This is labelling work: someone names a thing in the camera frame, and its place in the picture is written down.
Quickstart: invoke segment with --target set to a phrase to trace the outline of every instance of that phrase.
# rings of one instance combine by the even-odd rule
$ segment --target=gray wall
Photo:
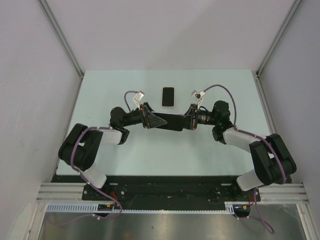
[[[262,73],[276,128],[296,164],[318,223],[320,208],[320,1],[302,3]]]
[[[0,3],[0,239],[52,171],[80,79],[36,0]]]

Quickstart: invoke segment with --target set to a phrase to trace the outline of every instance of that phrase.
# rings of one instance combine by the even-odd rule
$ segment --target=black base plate
[[[225,210],[225,202],[248,202],[253,190],[236,193],[238,176],[108,176],[103,190],[114,192],[123,209],[167,211]],[[108,201],[89,185],[84,201]]]

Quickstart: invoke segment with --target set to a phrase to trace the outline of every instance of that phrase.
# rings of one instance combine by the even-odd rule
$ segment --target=metal floor
[[[261,205],[260,208],[275,235],[269,234],[257,220],[237,221],[232,215],[127,213],[113,220],[97,220],[89,216],[65,226],[55,226],[45,220],[39,240],[306,239],[295,205]],[[251,215],[257,215],[255,208]],[[78,216],[78,213],[52,213],[50,220],[63,223]]]

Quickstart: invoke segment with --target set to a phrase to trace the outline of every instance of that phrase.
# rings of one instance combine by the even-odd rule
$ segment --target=cable
[[[250,200],[250,205],[249,205],[249,207],[251,207],[253,204],[255,204],[255,200],[254,200],[254,198],[249,194],[248,195],[249,196],[249,200]]]
[[[130,109],[128,101],[127,101],[127,94],[137,94],[137,93],[138,93],[138,91],[129,90],[129,91],[126,91],[125,94],[124,94],[124,102],[125,102],[125,105],[128,107],[129,112],[131,112],[131,109]]]
[[[259,217],[257,216],[245,216],[245,217],[238,217],[236,213],[234,213],[234,216],[236,217],[237,220],[244,220],[244,219],[255,219],[255,220],[259,220],[262,225],[264,226],[264,228],[271,234],[274,235],[275,234],[275,230],[274,228],[270,225],[270,223],[268,223],[267,221],[264,220],[264,218],[261,215],[260,209],[258,207],[257,204],[257,197],[256,197],[256,192],[257,192],[257,188],[255,187],[253,190],[253,203],[255,205],[255,209],[256,212],[258,213]]]
[[[237,122],[237,107],[236,107],[236,102],[235,102],[235,99],[234,97],[232,96],[231,92],[223,85],[220,85],[220,84],[214,84],[214,85],[211,85],[209,87],[207,87],[205,90],[203,90],[203,92],[205,93],[206,91],[208,91],[209,89],[212,89],[214,87],[220,87],[220,88],[223,88],[230,96],[231,100],[232,100],[232,104],[233,104],[233,108],[234,108],[234,121],[233,121],[233,128],[239,132],[239,133],[243,133],[243,134],[246,134],[246,135],[249,135],[249,136],[252,136],[256,139],[259,139],[261,141],[263,141],[265,143],[265,145],[269,148],[269,150],[271,151],[271,153],[273,154],[274,156],[274,159],[276,161],[276,163],[278,164],[279,168],[280,168],[280,171],[281,171],[281,176],[282,176],[282,183],[281,184],[285,184],[286,183],[286,174],[285,174],[285,171],[284,171],[284,168],[282,167],[281,165],[281,162],[280,162],[280,159],[278,157],[278,155],[276,154],[275,150],[272,148],[272,146],[270,145],[270,143],[267,142],[267,140],[265,140],[263,137],[259,136],[259,135],[255,135],[253,134],[252,132],[249,132],[249,131],[244,131],[244,130],[240,130],[237,128],[237,125],[236,125],[236,122]]]
[[[97,188],[96,186],[94,186],[93,184],[90,184],[90,181],[80,172],[80,170],[78,168],[76,168],[74,166],[74,159],[75,159],[75,155],[76,155],[76,150],[77,150],[77,147],[81,141],[81,139],[84,137],[84,135],[90,131],[90,130],[95,130],[95,129],[102,129],[102,130],[109,130],[110,127],[107,126],[107,127],[97,127],[97,126],[91,126],[91,127],[88,127],[86,130],[84,130],[81,135],[79,136],[79,138],[77,139],[77,141],[75,142],[75,145],[73,147],[73,150],[72,150],[72,153],[71,153],[71,158],[70,158],[70,166],[73,170],[77,171],[78,173],[80,173],[80,176],[82,177],[82,179],[87,183],[89,184],[94,190],[96,190],[98,193],[102,194],[103,196],[105,196],[106,198],[112,200],[113,202],[115,202],[119,208],[120,208],[120,212],[118,212],[116,215],[114,216],[110,216],[110,217],[100,217],[102,219],[115,219],[117,217],[119,217],[122,213],[122,206],[121,204],[116,200],[114,199],[112,196],[109,196],[107,195],[106,193],[104,193],[103,191],[101,191],[99,188]]]
[[[73,170],[75,170],[77,173],[80,173],[80,177],[88,184],[90,185],[94,190],[96,190],[98,193],[102,194],[103,196],[107,197],[108,199],[112,200],[113,202],[115,202],[119,208],[120,208],[120,211],[116,214],[116,215],[113,215],[113,216],[99,216],[97,217],[97,219],[115,219],[117,217],[119,217],[123,211],[123,208],[120,204],[120,202],[118,202],[117,199],[113,198],[112,196],[109,196],[108,194],[104,193],[103,191],[101,191],[99,188],[97,188],[96,186],[94,186],[92,183],[90,183],[90,181],[80,172],[80,170],[74,166],[74,160],[75,160],[75,154],[76,154],[76,150],[77,150],[77,147],[81,141],[81,139],[84,137],[84,135],[90,131],[90,130],[95,130],[95,129],[103,129],[103,130],[109,130],[110,127],[97,127],[97,126],[91,126],[91,127],[88,127],[87,129],[85,129],[79,136],[79,138],[77,139],[77,141],[75,142],[75,145],[73,147],[73,150],[72,150],[72,153],[71,153],[71,158],[70,158],[70,166]],[[96,214],[85,214],[85,215],[81,215],[79,217],[76,217],[70,221],[67,221],[67,222],[63,222],[63,223],[53,223],[51,222],[51,220],[49,219],[48,217],[48,221],[55,225],[55,226],[64,226],[64,225],[67,225],[67,224],[70,224],[70,223],[73,223],[79,219],[82,219],[82,218],[85,218],[85,217],[89,217],[89,216],[97,216]]]
[[[208,109],[206,109],[204,106],[200,106],[199,109],[204,109],[204,110],[201,110],[201,112],[206,112],[206,113],[209,112]]]
[[[212,89],[214,87],[220,87],[220,88],[223,88],[230,96],[231,100],[232,100],[232,104],[233,104],[233,108],[234,108],[234,121],[233,121],[233,128],[239,132],[239,133],[243,133],[243,134],[246,134],[246,135],[249,135],[249,136],[252,136],[254,138],[257,138],[261,141],[263,141],[265,143],[265,145],[270,149],[270,151],[272,152],[279,168],[280,168],[280,171],[281,171],[281,176],[282,176],[282,184],[285,184],[286,183],[286,174],[285,174],[285,171],[284,171],[284,168],[282,167],[282,164],[280,162],[280,159],[278,158],[276,152],[274,151],[274,149],[272,148],[272,146],[261,136],[258,136],[258,135],[255,135],[251,132],[248,132],[248,131],[244,131],[244,130],[240,130],[237,128],[237,107],[236,107],[236,102],[235,102],[235,99],[234,97],[232,96],[231,92],[223,85],[220,85],[220,84],[214,84],[214,85],[211,85],[209,87],[207,87],[205,90],[203,90],[203,92],[205,93],[206,91],[208,91],[209,89]],[[275,230],[272,228],[272,226],[266,222],[261,213],[260,213],[260,210],[259,210],[259,207],[258,207],[258,204],[257,204],[257,198],[256,198],[256,192],[257,192],[257,189],[258,188],[254,188],[254,191],[253,191],[253,201],[254,201],[254,204],[255,204],[255,208],[256,208],[256,211],[259,215],[259,217],[257,216],[248,216],[248,217],[238,217],[236,214],[234,214],[234,216],[237,218],[237,220],[239,219],[256,219],[256,220],[259,220],[262,222],[262,225],[265,227],[265,229],[270,233],[270,234],[275,234]]]

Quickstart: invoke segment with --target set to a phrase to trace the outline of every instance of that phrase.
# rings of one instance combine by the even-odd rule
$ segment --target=smartphone
[[[175,106],[175,88],[164,87],[162,89],[162,101],[163,108],[173,108]]]

